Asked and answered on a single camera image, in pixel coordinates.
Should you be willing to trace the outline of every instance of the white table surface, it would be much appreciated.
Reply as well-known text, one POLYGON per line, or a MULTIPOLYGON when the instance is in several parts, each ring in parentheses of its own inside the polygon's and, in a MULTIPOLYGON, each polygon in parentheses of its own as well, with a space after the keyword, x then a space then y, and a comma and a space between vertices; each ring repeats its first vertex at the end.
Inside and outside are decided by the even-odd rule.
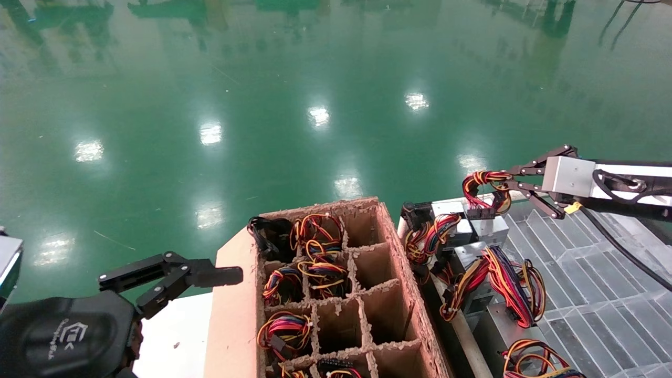
POLYGON ((202 378, 212 293, 178 298, 142 321, 144 340, 133 365, 138 378, 202 378))

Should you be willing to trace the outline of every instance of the cardboard box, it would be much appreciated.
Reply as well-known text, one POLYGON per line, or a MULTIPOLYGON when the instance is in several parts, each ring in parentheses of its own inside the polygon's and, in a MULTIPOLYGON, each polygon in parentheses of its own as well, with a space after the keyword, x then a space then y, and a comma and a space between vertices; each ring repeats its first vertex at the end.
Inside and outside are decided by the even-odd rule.
MULTIPOLYGON (((265 307, 261 292, 278 263, 263 261, 242 230, 217 255, 217 266, 239 265, 246 277, 235 287, 213 290, 205 377, 270 377, 271 359, 257 346, 257 331, 271 314, 291 311, 310 314, 314 327, 307 353, 283 363, 287 371, 307 370, 319 378, 316 364, 321 359, 340 358, 351 361, 365 378, 448 378, 385 204, 362 198, 261 216, 294 220, 314 213, 339 217, 345 227, 339 258, 347 265, 351 293, 344 299, 311 299, 304 279, 303 301, 265 307)), ((303 259, 299 252, 295 261, 303 259)))

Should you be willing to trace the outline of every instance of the yellow tag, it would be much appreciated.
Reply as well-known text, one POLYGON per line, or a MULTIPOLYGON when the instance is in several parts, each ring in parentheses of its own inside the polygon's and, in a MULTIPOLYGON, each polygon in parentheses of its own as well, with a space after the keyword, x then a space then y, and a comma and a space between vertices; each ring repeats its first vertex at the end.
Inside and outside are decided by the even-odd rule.
POLYGON ((582 206, 582 204, 580 204, 580 203, 578 203, 578 202, 574 202, 574 203, 572 203, 571 205, 565 207, 565 208, 564 208, 564 211, 565 211, 567 214, 574 214, 575 212, 579 211, 579 209, 581 208, 581 206, 582 206))

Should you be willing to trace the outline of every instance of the bundled wire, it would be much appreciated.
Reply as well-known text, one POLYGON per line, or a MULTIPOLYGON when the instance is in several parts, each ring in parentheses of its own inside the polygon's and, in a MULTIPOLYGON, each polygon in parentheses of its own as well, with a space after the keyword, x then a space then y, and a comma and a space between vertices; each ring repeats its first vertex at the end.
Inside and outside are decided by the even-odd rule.
POLYGON ((510 174, 494 171, 478 171, 467 176, 462 181, 462 191, 469 202, 469 208, 494 209, 495 215, 505 214, 511 207, 511 195, 509 186, 502 182, 512 179, 513 176, 510 174), (490 184, 495 189, 493 204, 478 198, 478 187, 485 184, 490 184))
POLYGON ((296 252, 290 247, 292 222, 287 219, 266 219, 251 217, 247 221, 247 232, 257 243, 264 260, 291 262, 296 252))
POLYGON ((457 225, 462 220, 462 217, 459 214, 441 214, 434 218, 433 225, 427 231, 427 237, 425 238, 425 246, 423 248, 422 257, 424 262, 434 254, 439 247, 439 242, 445 244, 448 240, 448 234, 450 229, 457 225))
POLYGON ((335 263, 332 256, 317 256, 318 261, 301 261, 296 267, 308 277, 311 297, 326 299, 345 298, 349 292, 347 270, 335 263))
POLYGON ((425 240, 429 232, 429 222, 423 223, 421 228, 417 231, 412 229, 406 234, 404 248, 406 250, 406 257, 413 264, 424 264, 427 262, 429 256, 425 256, 424 251, 419 246, 420 242, 425 240))
POLYGON ((309 377, 310 377, 310 375, 308 373, 305 373, 303 370, 292 371, 291 373, 287 373, 285 371, 285 367, 282 367, 281 378, 309 378, 309 377))
MULTIPOLYGON (((448 307, 448 300, 446 299, 446 302, 439 308, 441 317, 445 321, 450 322, 455 318, 457 311, 462 307, 465 296, 482 284, 487 274, 487 261, 479 256, 469 265, 464 274, 455 277, 454 284, 448 286, 448 290, 452 291, 450 307, 448 307)), ((439 279, 448 284, 444 277, 439 279)))
POLYGON ((332 370, 325 374, 326 378, 362 378, 362 375, 351 367, 344 367, 338 370, 332 370))
POLYGON ((302 248, 312 261, 341 251, 343 225, 329 214, 310 214, 294 222, 290 233, 290 247, 294 251, 302 248), (324 225, 325 221, 334 224, 337 234, 331 235, 324 225))
POLYGON ((279 311, 259 329, 257 344, 262 349, 272 349, 281 361, 286 361, 306 348, 311 329, 309 316, 279 311))
POLYGON ((500 247, 486 247, 490 284, 506 300, 518 326, 532 327, 546 310, 546 288, 539 271, 525 259, 522 266, 511 263, 500 247))
POLYGON ((521 339, 514 342, 509 350, 502 353, 504 356, 503 378, 586 378, 569 364, 553 348, 545 342, 533 339, 521 339), (541 348, 543 354, 528 352, 531 348, 541 348), (541 362, 541 369, 537 375, 524 375, 521 371, 524 361, 537 360, 541 362))
POLYGON ((302 299, 301 271, 293 266, 274 270, 263 287, 261 296, 267 306, 277 306, 302 299))

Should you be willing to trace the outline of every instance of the clear plastic tray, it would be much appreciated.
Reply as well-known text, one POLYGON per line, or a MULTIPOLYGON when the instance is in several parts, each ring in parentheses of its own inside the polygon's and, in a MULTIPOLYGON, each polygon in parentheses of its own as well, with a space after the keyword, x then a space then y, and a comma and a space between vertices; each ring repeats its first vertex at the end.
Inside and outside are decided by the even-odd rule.
MULTIPOLYGON (((604 227, 666 279, 672 249, 642 223, 597 214, 604 227)), ((672 293, 645 275, 582 213, 551 219, 528 202, 505 216, 504 250, 529 258, 546 283, 546 341, 588 377, 672 378, 672 293)))

